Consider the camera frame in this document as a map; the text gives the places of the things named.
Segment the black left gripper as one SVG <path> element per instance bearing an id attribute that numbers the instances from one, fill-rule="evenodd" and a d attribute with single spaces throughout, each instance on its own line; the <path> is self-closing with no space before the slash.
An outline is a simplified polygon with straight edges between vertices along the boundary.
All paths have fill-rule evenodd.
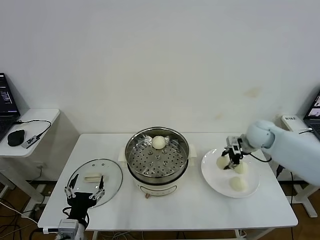
<path id="1" fill-rule="evenodd" d="M 85 219 L 88 209 L 97 204 L 97 200 L 102 198 L 105 194 L 104 177 L 101 176 L 98 190 L 96 193 L 76 192 L 74 187 L 76 185 L 78 174 L 76 174 L 64 187 L 64 192 L 67 197 L 67 204 L 71 207 L 69 212 L 69 219 Z"/>

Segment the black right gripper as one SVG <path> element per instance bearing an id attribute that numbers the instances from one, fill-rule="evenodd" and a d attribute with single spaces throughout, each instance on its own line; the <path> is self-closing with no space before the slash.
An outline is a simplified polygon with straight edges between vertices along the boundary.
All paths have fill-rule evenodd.
<path id="1" fill-rule="evenodd" d="M 237 165 L 240 164 L 240 161 L 242 159 L 242 153 L 240 151 L 233 151 L 232 149 L 230 149 L 230 150 L 225 149 L 222 152 L 221 156 L 224 157 L 226 155 L 229 155 L 230 163 L 223 168 L 224 170 L 234 169 Z"/>

